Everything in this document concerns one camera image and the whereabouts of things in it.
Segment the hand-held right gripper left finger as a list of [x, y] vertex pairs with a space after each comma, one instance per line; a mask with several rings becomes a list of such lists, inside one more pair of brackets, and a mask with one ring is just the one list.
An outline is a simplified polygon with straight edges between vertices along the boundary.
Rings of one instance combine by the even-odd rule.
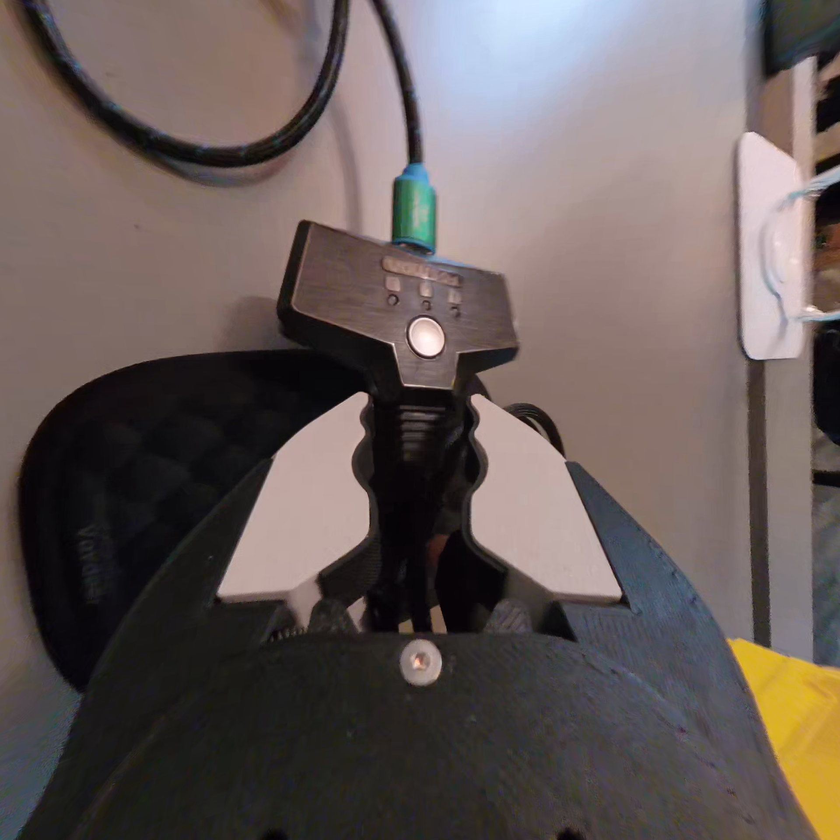
[[354, 472], [370, 397], [357, 392], [293, 435], [273, 456], [217, 597], [284, 602], [302, 626], [322, 598], [319, 576], [358, 549], [371, 502]]

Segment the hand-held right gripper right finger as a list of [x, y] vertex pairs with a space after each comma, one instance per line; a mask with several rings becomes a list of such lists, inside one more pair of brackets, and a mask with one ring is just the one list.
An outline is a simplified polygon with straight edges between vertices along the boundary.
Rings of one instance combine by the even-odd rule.
[[479, 477], [467, 530], [505, 573], [502, 597], [613, 606], [623, 598], [566, 458], [532, 427], [482, 395], [469, 399]]

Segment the black metal hdmi switch box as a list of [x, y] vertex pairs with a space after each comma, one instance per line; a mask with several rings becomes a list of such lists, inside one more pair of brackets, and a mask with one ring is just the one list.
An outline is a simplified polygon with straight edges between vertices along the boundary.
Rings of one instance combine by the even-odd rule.
[[427, 547], [464, 465], [469, 390], [519, 350], [504, 275], [299, 223], [277, 303], [286, 336], [357, 371], [371, 397], [381, 569], [373, 629], [432, 630]]

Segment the yellow plastic object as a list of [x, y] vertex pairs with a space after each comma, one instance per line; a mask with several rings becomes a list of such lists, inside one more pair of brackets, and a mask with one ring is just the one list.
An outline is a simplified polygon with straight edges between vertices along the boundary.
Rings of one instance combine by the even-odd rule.
[[839, 669], [730, 639], [771, 746], [821, 839], [839, 838]]

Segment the clear plastic hook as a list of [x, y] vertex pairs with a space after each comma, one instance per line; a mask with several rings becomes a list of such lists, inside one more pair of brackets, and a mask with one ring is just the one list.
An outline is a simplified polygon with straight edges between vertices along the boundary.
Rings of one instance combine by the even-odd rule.
[[802, 302], [804, 289], [802, 204], [816, 200], [839, 183], [838, 165], [788, 192], [772, 206], [760, 232], [763, 282], [775, 300], [782, 323], [831, 323], [839, 310]]

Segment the white adhesive wall plate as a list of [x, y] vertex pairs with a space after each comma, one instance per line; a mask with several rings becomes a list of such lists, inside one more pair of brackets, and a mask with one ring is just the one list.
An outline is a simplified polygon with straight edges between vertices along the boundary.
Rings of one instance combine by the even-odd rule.
[[[739, 326], [743, 352], [751, 361], [792, 360], [804, 349], [805, 325], [782, 323], [778, 306], [763, 282], [760, 255], [760, 232], [766, 216], [782, 195], [803, 183], [800, 168], [789, 154], [759, 133], [742, 135], [736, 152]], [[806, 209], [804, 203], [798, 213], [803, 224], [804, 304], [811, 271]]]

